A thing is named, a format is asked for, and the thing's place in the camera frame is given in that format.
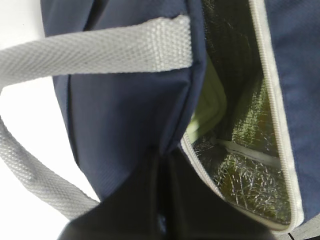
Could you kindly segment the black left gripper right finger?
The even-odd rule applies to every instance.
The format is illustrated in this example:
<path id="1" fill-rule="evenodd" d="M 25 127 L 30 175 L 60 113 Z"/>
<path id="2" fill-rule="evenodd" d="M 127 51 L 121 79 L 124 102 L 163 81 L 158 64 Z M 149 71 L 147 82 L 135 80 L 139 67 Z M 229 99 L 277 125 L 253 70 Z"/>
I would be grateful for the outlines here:
<path id="1" fill-rule="evenodd" d="M 266 226 L 226 203 L 200 179 L 180 148 L 167 157 L 174 240 L 274 240 Z"/>

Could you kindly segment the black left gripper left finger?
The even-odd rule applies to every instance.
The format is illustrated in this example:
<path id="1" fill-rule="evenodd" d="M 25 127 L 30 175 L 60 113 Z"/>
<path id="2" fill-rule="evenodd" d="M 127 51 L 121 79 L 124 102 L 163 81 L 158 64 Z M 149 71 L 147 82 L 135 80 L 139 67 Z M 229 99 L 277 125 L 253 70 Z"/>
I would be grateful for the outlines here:
<path id="1" fill-rule="evenodd" d="M 60 240 L 162 240 L 158 214 L 159 157 L 148 154 L 98 206 L 72 220 Z"/>

